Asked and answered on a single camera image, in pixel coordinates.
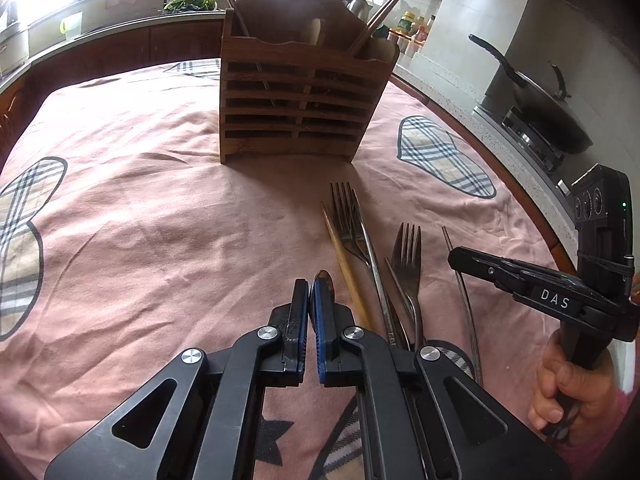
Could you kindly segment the person right hand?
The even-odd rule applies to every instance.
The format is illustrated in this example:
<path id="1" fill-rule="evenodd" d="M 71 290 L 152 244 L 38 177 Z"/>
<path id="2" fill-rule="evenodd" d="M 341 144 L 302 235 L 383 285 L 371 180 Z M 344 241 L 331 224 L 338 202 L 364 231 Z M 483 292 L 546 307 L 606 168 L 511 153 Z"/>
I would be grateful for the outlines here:
<path id="1" fill-rule="evenodd" d="M 567 361 L 560 339 L 561 333 L 556 330 L 544 348 L 527 416 L 538 431 L 549 424 L 558 424 L 564 410 L 556 395 L 564 393 L 574 399 L 579 408 L 568 430 L 568 443 L 582 445 L 616 426 L 620 402 L 614 364 L 608 350 L 604 350 L 598 366 L 585 370 Z"/>

